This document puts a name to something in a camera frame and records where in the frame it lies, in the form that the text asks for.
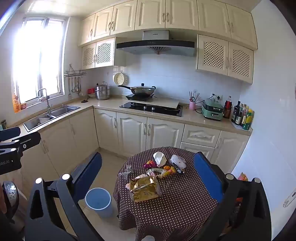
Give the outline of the black gas stove top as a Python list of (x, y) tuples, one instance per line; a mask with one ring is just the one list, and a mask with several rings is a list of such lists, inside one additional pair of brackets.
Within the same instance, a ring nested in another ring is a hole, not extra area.
[(120, 106), (120, 108), (128, 108), (134, 110), (148, 111), (151, 113), (166, 114), (172, 116), (182, 116), (183, 107), (178, 105), (177, 108), (168, 108), (165, 106), (151, 105), (137, 102), (127, 102)]

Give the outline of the black wok with lid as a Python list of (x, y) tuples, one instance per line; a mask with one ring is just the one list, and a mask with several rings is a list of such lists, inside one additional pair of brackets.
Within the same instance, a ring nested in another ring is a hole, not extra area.
[(118, 87), (129, 89), (132, 92), (132, 94), (136, 96), (142, 96), (142, 97), (150, 96), (156, 90), (155, 86), (148, 87), (148, 86), (145, 86), (144, 83), (142, 83), (140, 86), (130, 87), (125, 85), (118, 85)]

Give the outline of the pink utensil holder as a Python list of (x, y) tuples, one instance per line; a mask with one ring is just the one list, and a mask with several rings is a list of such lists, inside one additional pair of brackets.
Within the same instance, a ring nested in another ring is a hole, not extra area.
[(196, 102), (190, 101), (189, 103), (189, 110), (195, 110), (196, 109)]

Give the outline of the light blue trash bin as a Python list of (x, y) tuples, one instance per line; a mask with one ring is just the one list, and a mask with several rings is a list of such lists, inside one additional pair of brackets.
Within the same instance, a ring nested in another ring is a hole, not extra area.
[(104, 188), (90, 189), (85, 196), (86, 205), (101, 218), (109, 218), (113, 214), (111, 194)]

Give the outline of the magenta yellow snack wrapper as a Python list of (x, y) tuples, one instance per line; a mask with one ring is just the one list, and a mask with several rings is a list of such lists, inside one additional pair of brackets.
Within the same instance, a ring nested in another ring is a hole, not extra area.
[(146, 164), (144, 164), (144, 168), (145, 168), (145, 169), (157, 168), (157, 167), (158, 167), (158, 166), (157, 166), (156, 162), (153, 161), (153, 160), (149, 160), (149, 161), (147, 161)]

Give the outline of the dark oil bottle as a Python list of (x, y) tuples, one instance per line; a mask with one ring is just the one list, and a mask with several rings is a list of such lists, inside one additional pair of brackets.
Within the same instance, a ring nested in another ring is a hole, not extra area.
[(238, 114), (239, 114), (239, 111), (240, 111), (240, 104), (241, 104), (241, 102), (238, 101), (237, 104), (234, 106), (233, 113), (232, 113), (232, 118), (231, 118), (231, 121), (232, 121), (233, 123), (235, 123), (236, 118), (237, 118), (237, 116), (238, 116)]

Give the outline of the chrome faucet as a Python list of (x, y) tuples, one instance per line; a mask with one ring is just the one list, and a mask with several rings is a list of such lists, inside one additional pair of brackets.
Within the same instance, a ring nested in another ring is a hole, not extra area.
[(47, 94), (46, 88), (40, 88), (38, 90), (38, 101), (47, 103), (47, 112), (48, 115), (52, 114), (52, 105), (49, 103), (50, 96)]

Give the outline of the window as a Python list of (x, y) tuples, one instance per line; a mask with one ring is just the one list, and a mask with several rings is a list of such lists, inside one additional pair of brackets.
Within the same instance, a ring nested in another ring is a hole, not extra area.
[(62, 60), (66, 20), (24, 18), (13, 43), (14, 94), (21, 104), (62, 93)]

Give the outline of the white paper bag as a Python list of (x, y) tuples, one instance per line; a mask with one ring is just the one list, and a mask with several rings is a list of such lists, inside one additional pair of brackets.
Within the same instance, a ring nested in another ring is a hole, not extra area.
[(161, 168), (162, 166), (165, 166), (167, 159), (165, 157), (165, 154), (162, 152), (155, 152), (153, 154), (153, 158), (157, 164), (157, 167)]

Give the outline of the gold foil snack bag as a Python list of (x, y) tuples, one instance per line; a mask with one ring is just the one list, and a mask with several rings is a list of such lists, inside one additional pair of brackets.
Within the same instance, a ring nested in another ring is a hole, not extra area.
[(133, 202), (143, 202), (161, 197), (161, 188), (155, 176), (131, 179), (129, 186), (129, 195)]

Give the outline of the orange snack wrapper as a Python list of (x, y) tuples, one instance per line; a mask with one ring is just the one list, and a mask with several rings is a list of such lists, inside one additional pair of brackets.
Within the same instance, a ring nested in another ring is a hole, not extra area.
[(173, 175), (177, 172), (174, 166), (164, 166), (164, 170), (163, 176)]

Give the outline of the range hood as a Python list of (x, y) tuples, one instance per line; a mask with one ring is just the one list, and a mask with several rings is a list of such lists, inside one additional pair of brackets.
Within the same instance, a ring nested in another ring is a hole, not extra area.
[(192, 57), (196, 53), (194, 41), (176, 40), (168, 30), (143, 31), (142, 40), (116, 43), (116, 50), (134, 55), (181, 55)]

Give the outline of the lower cream cabinets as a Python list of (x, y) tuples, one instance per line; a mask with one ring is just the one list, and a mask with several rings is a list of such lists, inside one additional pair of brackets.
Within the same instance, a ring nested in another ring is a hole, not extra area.
[(202, 152), (225, 173), (231, 172), (249, 140), (225, 128), (195, 126), (152, 117), (89, 108), (39, 129), (40, 143), (24, 152), (22, 168), (4, 175), (28, 195), (34, 180), (54, 180), (72, 171), (101, 148), (120, 156), (161, 147)]

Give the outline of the cream cabinets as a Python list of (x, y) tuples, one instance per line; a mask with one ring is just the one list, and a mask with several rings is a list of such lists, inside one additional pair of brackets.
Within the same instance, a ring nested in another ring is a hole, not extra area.
[(195, 126), (152, 117), (89, 108), (39, 129), (40, 143), (24, 152), (22, 168), (4, 175), (28, 195), (34, 180), (54, 180), (72, 171), (101, 148), (120, 156), (161, 147), (202, 152), (225, 173), (231, 172), (249, 140), (225, 128)]
[(121, 64), (116, 43), (142, 40), (143, 31), (168, 30), (194, 41), (196, 69), (252, 83), (257, 1), (123, 1), (82, 20), (83, 69)]

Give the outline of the hanging utensil rack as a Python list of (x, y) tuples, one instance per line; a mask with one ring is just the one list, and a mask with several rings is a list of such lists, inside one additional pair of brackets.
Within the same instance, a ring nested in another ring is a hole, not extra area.
[(69, 69), (64, 72), (64, 77), (68, 85), (68, 97), (72, 97), (73, 94), (77, 94), (79, 97), (84, 96), (81, 86), (82, 77), (86, 76), (86, 72), (83, 70), (75, 70), (72, 64), (69, 64)]

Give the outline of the round yellow steamer tray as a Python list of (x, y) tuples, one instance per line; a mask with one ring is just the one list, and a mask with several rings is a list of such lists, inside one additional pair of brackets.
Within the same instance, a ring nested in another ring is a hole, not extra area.
[(115, 73), (113, 75), (113, 81), (116, 85), (124, 85), (125, 83), (125, 75), (121, 72)]

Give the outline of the red cap soda bottle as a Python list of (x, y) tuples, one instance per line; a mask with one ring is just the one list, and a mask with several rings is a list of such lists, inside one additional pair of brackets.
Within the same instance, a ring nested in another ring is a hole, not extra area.
[(232, 110), (232, 99), (231, 99), (231, 96), (229, 96), (228, 99), (225, 101), (225, 104), (224, 104), (223, 117), (226, 118), (226, 119), (229, 119), (230, 114), (231, 114), (231, 110)]

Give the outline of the upper cream cabinets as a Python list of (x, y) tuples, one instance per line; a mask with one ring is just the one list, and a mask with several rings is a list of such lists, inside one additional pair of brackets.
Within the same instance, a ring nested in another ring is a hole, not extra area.
[(83, 69), (121, 64), (116, 43), (142, 40), (143, 31), (168, 30), (194, 41), (196, 69), (252, 83), (257, 1), (123, 1), (82, 20)]

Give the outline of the stainless steel sink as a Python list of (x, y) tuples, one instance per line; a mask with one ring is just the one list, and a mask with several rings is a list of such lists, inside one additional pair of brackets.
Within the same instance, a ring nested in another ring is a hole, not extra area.
[(72, 111), (78, 110), (80, 107), (73, 106), (73, 105), (61, 105), (60, 107), (54, 108), (50, 111), (50, 113), (47, 111), (45, 113), (42, 113), (26, 122), (23, 123), (23, 126), (25, 129), (30, 132), (34, 129), (36, 129), (38, 126), (41, 126), (53, 119), (56, 119), (57, 117), (60, 117), (64, 114), (70, 113)]

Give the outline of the pale green barcode wrapper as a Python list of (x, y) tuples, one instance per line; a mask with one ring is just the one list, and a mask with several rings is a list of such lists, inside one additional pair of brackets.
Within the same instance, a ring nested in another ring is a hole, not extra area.
[(146, 174), (148, 176), (155, 176), (158, 177), (159, 175), (162, 175), (163, 173), (165, 173), (166, 170), (161, 169), (161, 168), (150, 168), (146, 171)]

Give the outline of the green electric cooker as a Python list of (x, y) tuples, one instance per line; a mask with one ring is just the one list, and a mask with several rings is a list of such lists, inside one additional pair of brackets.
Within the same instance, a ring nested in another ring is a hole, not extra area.
[(205, 118), (221, 121), (223, 118), (223, 110), (223, 106), (213, 99), (204, 99), (202, 102), (201, 112)]

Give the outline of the translucent plastic bag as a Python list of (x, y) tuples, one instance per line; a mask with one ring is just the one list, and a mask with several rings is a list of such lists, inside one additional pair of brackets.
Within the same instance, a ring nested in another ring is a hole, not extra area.
[(172, 155), (169, 162), (171, 164), (177, 165), (180, 169), (184, 170), (186, 168), (186, 161), (184, 158), (177, 156), (177, 155)]

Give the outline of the brown polka dot tablecloth table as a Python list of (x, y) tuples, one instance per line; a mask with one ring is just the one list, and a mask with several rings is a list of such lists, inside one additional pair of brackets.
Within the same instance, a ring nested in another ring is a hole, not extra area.
[[(173, 174), (159, 180), (161, 197), (135, 203), (125, 187), (131, 178), (146, 172), (144, 164), (162, 152), (167, 159), (176, 154), (186, 161), (184, 174)], [(135, 240), (147, 235), (155, 240), (193, 240), (218, 201), (210, 196), (194, 167), (195, 154), (173, 147), (149, 149), (126, 161), (133, 169), (128, 178), (118, 176), (113, 197), (118, 209), (121, 230), (136, 229)]]

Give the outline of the stainless steel steamer pot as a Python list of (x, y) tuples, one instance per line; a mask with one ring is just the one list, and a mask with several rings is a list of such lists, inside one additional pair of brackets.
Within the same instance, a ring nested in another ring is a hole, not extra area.
[(102, 84), (96, 84), (95, 96), (97, 100), (107, 100), (110, 98), (110, 86), (103, 81)]

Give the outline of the clear crumpled wrapper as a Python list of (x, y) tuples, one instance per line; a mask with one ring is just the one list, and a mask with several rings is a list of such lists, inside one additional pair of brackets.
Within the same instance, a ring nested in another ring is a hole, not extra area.
[(128, 179), (128, 175), (134, 173), (131, 165), (126, 165), (125, 170), (122, 172), (122, 176), (125, 180)]

